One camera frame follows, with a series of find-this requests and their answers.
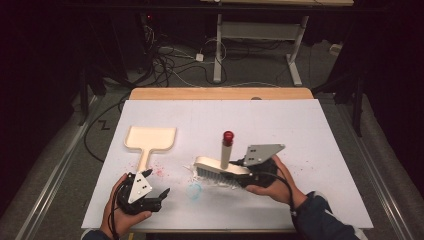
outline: white paper sheet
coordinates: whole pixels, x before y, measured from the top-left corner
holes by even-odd
[[[278,156],[298,187],[324,193],[333,213],[344,223],[372,228],[317,100],[131,100],[125,103],[82,228],[98,228],[112,186],[135,172],[140,152],[124,146],[130,126],[176,127],[174,146],[154,153],[147,179],[157,197],[171,188],[162,209],[135,230],[287,230],[293,229],[289,208],[243,189],[193,182],[185,168],[197,156],[220,158],[222,134],[234,133],[231,160],[243,158],[250,144],[285,144]]]

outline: hand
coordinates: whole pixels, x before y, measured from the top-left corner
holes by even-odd
[[[278,176],[284,178],[290,185],[292,192],[293,192],[293,203],[294,208],[296,209],[298,206],[300,206],[306,199],[306,195],[303,194],[294,183],[293,177],[291,176],[289,170],[287,169],[286,165],[284,165],[280,158],[277,155],[274,155],[272,157],[272,160],[275,161],[275,164],[277,164],[278,167]],[[290,192],[287,186],[281,182],[280,180],[275,180],[269,187],[263,188],[256,185],[249,185],[246,186],[246,190],[257,194],[261,196],[269,196],[275,201],[289,204],[290,203]]]
[[[113,234],[111,232],[111,229],[109,228],[109,226],[112,226],[110,213],[111,213],[111,207],[112,207],[112,201],[113,201],[113,194],[115,190],[118,188],[119,184],[121,184],[126,178],[127,178],[127,174],[124,174],[115,184],[115,186],[113,186],[112,192],[110,193],[109,201],[106,203],[105,210],[103,212],[103,221],[102,221],[102,225],[100,226],[100,230],[104,232],[110,239],[113,239]],[[125,235],[126,233],[128,233],[130,227],[149,218],[152,215],[152,212],[145,211],[137,215],[127,215],[124,212],[122,212],[120,208],[118,208],[115,210],[114,215],[115,215],[114,218],[115,218],[116,233],[119,235],[119,237],[121,237]]]

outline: black cable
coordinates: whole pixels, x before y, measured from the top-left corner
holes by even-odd
[[[191,57],[191,56],[178,56],[178,55],[172,55],[172,54],[164,54],[164,55],[170,56],[170,57],[174,57],[174,58],[188,59],[188,60],[192,60],[193,59],[193,57]]]
[[[187,70],[189,70],[189,69],[191,69],[191,68],[201,68],[201,69],[203,69],[203,71],[204,71],[204,73],[205,73],[205,79],[206,79],[206,82],[209,82],[209,80],[208,80],[208,72],[207,72],[206,68],[204,68],[204,67],[202,67],[202,66],[191,66],[191,67],[188,67],[188,68],[186,68],[186,69],[183,69],[183,70],[181,70],[181,71],[179,71],[179,72],[176,72],[175,74],[180,74],[180,73],[185,72],[185,71],[187,71]]]
[[[181,67],[185,67],[185,66],[188,66],[188,65],[191,65],[191,64],[195,64],[195,63],[198,63],[198,62],[197,61],[192,61],[192,62],[189,62],[189,63],[185,63],[183,65],[174,66],[174,68],[181,68]]]
[[[131,92],[125,93],[124,96],[122,96],[121,99],[119,99],[119,103],[125,103],[125,99],[128,98],[128,96],[130,94],[131,94]],[[119,111],[119,113],[122,113],[121,104],[118,104],[118,111]]]
[[[116,188],[115,192],[113,193],[112,197],[112,204],[110,207],[110,214],[108,216],[108,227],[110,232],[112,233],[114,240],[119,240],[119,235],[116,232],[116,226],[115,226],[115,210],[118,208],[115,208],[115,202],[118,197],[118,192],[121,190],[121,188],[124,186],[124,183],[120,183],[118,187]]]
[[[169,53],[161,53],[161,52],[159,52],[159,50],[160,50],[161,48],[165,48],[165,46],[158,46],[158,54],[160,54],[160,55],[164,55],[164,56],[172,56],[172,57],[182,57],[182,56],[174,56],[174,55],[171,55],[171,54],[175,51],[175,47],[174,47],[174,45],[172,45],[172,44],[170,44],[170,45],[169,45],[169,47],[168,47],[168,48],[171,48],[171,51],[170,51]]]
[[[154,63],[154,71],[153,71],[154,81],[152,83],[150,83],[150,84],[147,84],[147,86],[151,86],[151,85],[154,85],[154,84],[158,85],[157,84],[158,83],[158,80],[163,75],[163,71],[157,70],[157,66],[162,67],[162,68],[163,68],[163,66],[160,63],[158,63],[159,60],[156,57],[155,57],[154,61],[155,61],[155,63]]]
[[[175,68],[175,61],[172,58],[165,57],[165,56],[161,56],[161,57],[165,59],[165,63],[168,66],[167,69],[173,70]]]
[[[320,6],[325,7],[325,5],[322,2],[318,2],[317,0],[314,0],[314,2],[318,3]]]
[[[161,58],[161,57],[157,57],[156,58],[157,59],[157,61],[159,61],[159,63],[157,64],[157,65],[159,65],[159,66],[162,66],[162,69],[163,69],[163,71],[161,72],[161,74],[159,74],[159,76],[157,76],[156,78],[155,78],[155,83],[156,83],[156,85],[158,85],[158,86],[160,86],[161,87],[161,83],[162,82],[166,82],[166,86],[165,87],[168,87],[169,86],[169,78],[170,78],[170,75],[168,75],[168,68],[167,68],[167,63]],[[162,81],[159,81],[159,79],[160,79],[160,77],[162,76],[162,75],[165,75],[165,79],[164,80],[162,80]]]
[[[106,114],[109,110],[111,110],[112,108],[114,108],[114,107],[116,107],[116,106],[118,106],[118,109],[119,109],[119,105],[121,105],[123,102],[122,102],[122,100],[120,100],[118,103],[115,103],[115,104],[113,104],[112,106],[109,106],[106,110],[104,110],[99,116],[97,116],[91,123],[90,123],[90,125],[88,126],[88,128],[87,128],[87,131],[85,132],[85,134],[84,134],[84,146],[85,146],[85,148],[87,149],[87,151],[88,151],[88,153],[93,157],[93,158],[95,158],[96,160],[98,160],[99,162],[102,162],[102,163],[104,163],[104,159],[101,159],[100,157],[98,157],[98,156],[96,156],[91,150],[90,150],[90,148],[88,147],[88,144],[87,144],[87,135],[88,135],[88,133],[90,132],[90,129],[93,127],[93,125],[104,115],[104,114]]]
[[[293,190],[291,189],[290,184],[287,182],[286,179],[278,176],[277,174],[269,173],[269,172],[253,172],[253,174],[271,176],[271,177],[274,177],[274,178],[280,180],[282,183],[284,183],[287,186],[287,188],[289,190],[289,194],[290,194],[290,198],[289,198],[290,212],[291,212],[292,215],[295,214],[294,201],[293,201]]]
[[[226,44],[226,46],[227,46],[226,47],[227,58],[229,60],[233,60],[233,61],[243,60],[243,59],[249,57],[251,53],[257,53],[257,52],[262,52],[262,51],[266,51],[266,50],[275,50],[283,43],[283,41],[277,40],[277,41],[272,41],[272,44],[270,46],[262,47],[262,46],[259,46],[259,45],[268,44],[268,43],[254,43],[254,42],[247,43],[247,42],[244,42],[244,41],[240,42],[240,41],[236,41],[236,40],[233,40],[233,39],[225,39],[225,40],[233,42],[233,43],[238,44],[238,45],[242,45],[246,48],[246,49],[234,49],[234,48],[228,47],[228,44]],[[247,51],[247,53],[245,53],[245,55],[240,57],[240,58],[231,58],[231,57],[229,57],[231,51]]]
[[[276,82],[277,82],[277,84],[276,85],[278,85],[278,76],[279,75],[283,75],[285,72],[287,72],[287,70],[289,70],[290,69],[290,65],[292,65],[294,62],[292,62],[292,63],[287,63],[287,67],[285,68],[285,69],[283,69],[283,71],[281,71],[280,73],[278,73],[277,74],[277,76],[275,76],[275,80],[276,80]]]
[[[152,74],[153,74],[153,66],[152,64],[150,64],[150,67],[149,69],[147,69],[146,73],[143,76],[139,77],[137,80],[135,80],[133,84],[137,85],[141,82],[146,81],[150,76],[152,76]]]
[[[287,177],[284,174],[283,170],[280,167],[278,167],[278,166],[277,166],[277,168],[278,168],[278,170],[280,170],[281,174],[283,174],[284,178],[287,179]],[[288,188],[289,188],[290,198],[291,198],[290,201],[293,203],[293,206],[290,207],[291,208],[290,209],[290,215],[292,217],[293,226],[294,226],[294,228],[296,229],[297,232],[302,233],[302,231],[300,230],[300,228],[299,228],[299,226],[297,224],[297,221],[296,221],[296,219],[297,219],[297,212],[296,212],[296,209],[294,208],[294,200],[293,200],[293,195],[292,195],[293,193],[292,193],[292,189],[291,189],[290,185],[288,185]]]

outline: desk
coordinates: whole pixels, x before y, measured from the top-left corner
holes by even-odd
[[[192,181],[189,165],[197,156],[219,158],[224,129],[235,133],[232,158],[243,157],[249,144],[286,144],[286,149],[278,155],[284,159],[302,191],[319,189],[325,192],[333,212],[342,221],[371,228],[372,223],[322,109],[308,91],[284,88],[134,89],[125,103],[82,228],[99,227],[111,186],[122,172],[134,172],[137,167],[140,153],[130,152],[123,144],[129,126],[133,125],[177,128],[173,148],[165,154],[151,155],[149,162],[153,168],[148,178],[154,188],[151,196],[168,187],[171,192],[161,211],[134,226],[134,231],[294,231],[286,205],[243,189]],[[296,93],[304,99],[299,100]],[[208,100],[187,100],[201,98]],[[199,191],[198,198],[187,195],[193,187]]]
[[[219,4],[244,3],[244,4],[272,4],[272,5],[301,5],[301,6],[352,6],[353,0],[221,0]],[[291,54],[286,55],[286,60],[294,86],[302,86],[299,72],[296,67],[296,56],[302,43],[303,34],[309,16],[303,16],[300,24],[276,24],[276,23],[252,23],[252,22],[228,22],[222,20],[222,14],[218,14],[216,32],[216,53],[213,81],[221,82],[222,38],[247,38],[269,40],[294,40]]]

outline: cord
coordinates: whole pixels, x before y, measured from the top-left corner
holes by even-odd
[[[210,39],[210,40],[208,40],[205,44],[204,44],[204,46],[205,45],[207,45],[208,43],[210,43],[210,42],[212,42],[212,41],[216,41],[216,42],[219,42],[222,46],[223,46],[223,48],[224,48],[224,57],[222,58],[222,59],[224,59],[225,58],[225,55],[226,55],[226,47],[225,47],[225,45],[222,43],[222,42],[220,42],[220,41],[217,41],[217,40],[215,40],[215,39]],[[170,49],[170,51],[169,52],[166,52],[166,53],[160,53],[159,51],[160,51],[160,49]],[[172,53],[173,52],[180,52],[180,53],[182,53],[183,55],[172,55]],[[187,85],[189,85],[189,86],[193,86],[193,87],[200,87],[200,86],[196,86],[196,85],[193,85],[193,84],[190,84],[190,83],[188,83],[187,81],[185,81],[179,74],[180,73],[182,73],[182,72],[184,72],[184,71],[187,71],[187,70],[189,70],[189,69],[192,69],[192,68],[201,68],[203,71],[204,71],[204,76],[205,76],[205,81],[206,82],[208,82],[209,84],[211,84],[211,85],[221,85],[221,84],[223,84],[225,81],[226,81],[226,79],[227,79],[227,73],[226,73],[226,70],[225,70],[225,68],[222,66],[222,62],[220,61],[220,60],[218,60],[217,58],[216,58],[216,60],[217,60],[217,63],[218,64],[220,64],[221,65],[221,68],[223,69],[223,74],[224,74],[224,81],[221,81],[221,82],[219,82],[219,83],[215,83],[215,82],[212,82],[212,81],[210,81],[209,79],[208,79],[208,74],[207,74],[207,70],[206,70],[206,68],[204,68],[204,67],[202,67],[202,66],[189,66],[189,65],[192,65],[192,64],[196,64],[196,63],[200,63],[200,64],[214,64],[214,62],[203,62],[203,61],[191,61],[191,62],[188,62],[188,63],[184,63],[184,64],[182,64],[182,65],[179,65],[179,66],[175,66],[175,63],[174,63],[174,61],[170,58],[170,57],[177,57],[177,58],[184,58],[184,59],[192,59],[192,60],[194,60],[195,58],[194,57],[192,57],[192,56],[190,56],[187,52],[185,52],[185,51],[182,51],[182,50],[179,50],[179,49],[176,49],[176,48],[174,48],[172,45],[170,46],[170,47],[168,47],[168,46],[159,46],[158,47],[158,53],[157,53],[157,56],[155,57],[155,62],[153,63],[153,65],[154,65],[154,75],[155,75],[155,82],[154,83],[152,83],[152,84],[156,84],[156,85],[160,85],[160,84],[162,84],[163,82],[167,82],[167,84],[166,84],[166,86],[169,86],[169,78],[171,77],[171,75],[172,74],[174,74],[174,75],[176,75],[181,81],[183,81],[185,84],[187,84]],[[185,66],[189,66],[189,67],[187,67],[187,68],[185,68],[185,69],[183,69],[183,70],[181,70],[181,71],[175,71],[175,69],[176,68],[182,68],[182,67],[185,67]]]
[[[227,56],[227,48],[225,47],[225,45],[224,45],[224,43],[222,43],[221,41],[218,41],[217,39],[209,39],[208,41],[206,41],[205,42],[205,44],[203,45],[204,47],[206,47],[206,44],[208,44],[208,43],[210,43],[210,42],[213,42],[213,41],[215,41],[215,42],[217,42],[217,43],[219,43],[219,44],[221,44],[221,46],[224,48],[224,57],[223,58],[221,58],[221,61],[222,60],[224,60],[225,59],[225,57]],[[200,51],[199,51],[199,54],[202,54],[202,50],[203,50],[203,47],[202,48],[200,48]]]
[[[150,41],[150,36],[152,36],[152,41],[149,47],[149,50],[153,47],[153,43],[155,42],[155,31],[153,31],[153,29],[149,26],[146,25],[146,28],[149,30],[149,35],[147,36],[146,41],[149,42]]]
[[[111,205],[111,209],[110,209],[110,214],[108,216],[108,227],[109,227],[110,232],[112,233],[114,240],[119,240],[119,235],[116,232],[116,226],[115,226],[115,210],[118,209],[118,208],[115,208],[115,202],[116,202],[116,199],[118,197],[118,193],[119,193],[119,191],[121,191],[121,188],[123,186],[124,186],[124,183],[120,183],[118,185],[118,187],[116,188],[115,192],[113,193],[112,205]]]
[[[269,41],[264,42],[264,43],[261,43],[261,42],[257,42],[257,43],[250,42],[249,43],[249,42],[243,41],[244,39],[242,39],[242,41],[236,41],[234,39],[223,38],[223,40],[228,41],[228,42],[232,42],[232,43],[237,44],[237,45],[242,45],[243,47],[245,47],[245,49],[230,48],[230,47],[228,47],[228,44],[226,43],[227,44],[226,50],[227,50],[228,53],[231,52],[231,51],[236,51],[236,52],[237,51],[246,51],[246,53],[242,57],[239,57],[239,58],[229,58],[229,60],[233,60],[233,61],[243,60],[243,59],[249,57],[249,55],[251,53],[262,52],[262,51],[265,51],[265,50],[275,50],[275,49],[277,49],[284,42],[282,40],[276,40],[276,41],[273,40],[272,43],[271,43],[271,45],[266,46],[266,47],[262,47],[260,45],[269,44]]]
[[[239,84],[234,84],[234,85],[229,85],[229,86],[224,86],[224,87],[237,87],[237,86],[243,86],[243,85],[249,85],[249,84],[262,84],[262,85],[265,85],[265,86],[281,88],[278,85],[274,85],[274,84],[271,84],[271,83],[264,83],[264,82],[246,82],[246,83],[239,83]]]
[[[282,178],[282,177],[278,176],[277,174],[269,173],[269,172],[253,172],[253,174],[271,176],[271,177],[274,177],[275,179],[278,179],[278,180],[279,180],[279,181],[281,181],[282,183],[284,183],[284,184],[287,186],[287,188],[288,188],[288,190],[289,190],[289,194],[290,194],[290,197],[289,197],[290,213],[291,213],[292,215],[293,215],[293,214],[296,214],[296,211],[295,211],[295,209],[294,209],[293,190],[292,190],[292,188],[290,187],[290,184],[287,182],[287,180],[286,180],[286,179],[284,179],[284,178]]]
[[[90,148],[88,147],[88,143],[87,143],[87,135],[88,135],[88,133],[90,132],[90,130],[91,130],[91,128],[93,127],[93,125],[104,115],[104,114],[106,114],[108,111],[110,111],[112,108],[114,108],[114,107],[118,107],[118,111],[120,112],[120,113],[122,113],[122,109],[120,108],[120,105],[122,104],[122,103],[124,103],[124,101],[123,101],[123,99],[125,99],[126,97],[128,97],[129,96],[129,94],[130,93],[126,93],[120,100],[119,100],[119,102],[118,103],[115,103],[115,104],[113,104],[112,106],[109,106],[106,110],[104,110],[102,113],[100,113],[100,115],[99,116],[97,116],[91,123],[90,123],[90,125],[88,126],[88,128],[87,128],[87,131],[85,132],[85,134],[84,134],[84,146],[85,146],[85,148],[87,149],[87,151],[88,151],[88,153],[93,157],[93,158],[95,158],[96,160],[98,160],[99,162],[101,162],[101,163],[104,163],[104,159],[101,159],[100,157],[98,157],[96,154],[94,154],[91,150],[90,150]]]
[[[325,6],[322,2],[318,2],[317,0],[314,0],[314,2],[318,3],[320,6]]]

